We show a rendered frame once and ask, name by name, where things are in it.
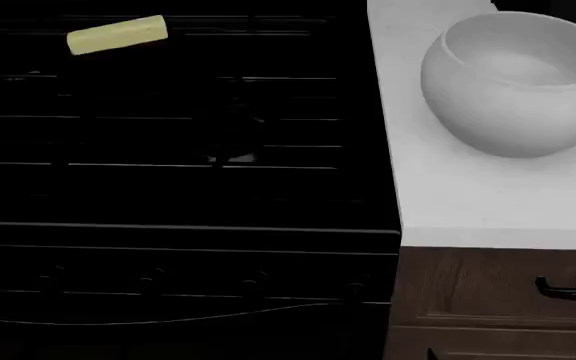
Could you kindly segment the yellow butter stick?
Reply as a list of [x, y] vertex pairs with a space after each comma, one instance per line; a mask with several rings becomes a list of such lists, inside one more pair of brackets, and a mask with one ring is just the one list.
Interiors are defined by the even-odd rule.
[[114, 50], [168, 38], [162, 15], [112, 23], [69, 32], [66, 42], [72, 55]]

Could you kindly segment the black gas stove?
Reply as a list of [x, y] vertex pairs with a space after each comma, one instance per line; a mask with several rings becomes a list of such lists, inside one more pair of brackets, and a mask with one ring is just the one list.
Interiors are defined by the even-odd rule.
[[382, 360], [400, 239], [367, 0], [0, 0], [0, 360]]

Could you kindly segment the black stove knob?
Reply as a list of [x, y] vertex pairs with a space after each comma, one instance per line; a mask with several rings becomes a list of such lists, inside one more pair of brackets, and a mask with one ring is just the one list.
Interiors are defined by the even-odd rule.
[[372, 277], [365, 273], [350, 275], [344, 284], [347, 299], [363, 299], [371, 292]]
[[167, 272], [158, 267], [151, 267], [140, 272], [134, 281], [134, 289], [143, 296], [158, 296], [166, 285]]
[[40, 293], [61, 294], [67, 282], [67, 271], [63, 266], [48, 266], [38, 272], [34, 281]]
[[251, 271], [243, 274], [239, 280], [239, 290], [245, 297], [264, 297], [269, 275], [263, 271]]

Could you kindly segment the round grey bowl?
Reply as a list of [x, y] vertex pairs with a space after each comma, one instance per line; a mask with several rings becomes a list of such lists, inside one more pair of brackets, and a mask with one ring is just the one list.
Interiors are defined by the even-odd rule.
[[468, 17], [421, 64], [429, 109], [490, 155], [537, 158], [576, 147], [576, 23], [518, 11]]

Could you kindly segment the brown wooden cabinet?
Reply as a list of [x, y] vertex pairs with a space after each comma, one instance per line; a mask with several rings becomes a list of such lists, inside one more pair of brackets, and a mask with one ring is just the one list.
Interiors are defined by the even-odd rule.
[[384, 360], [576, 360], [576, 251], [405, 247]]

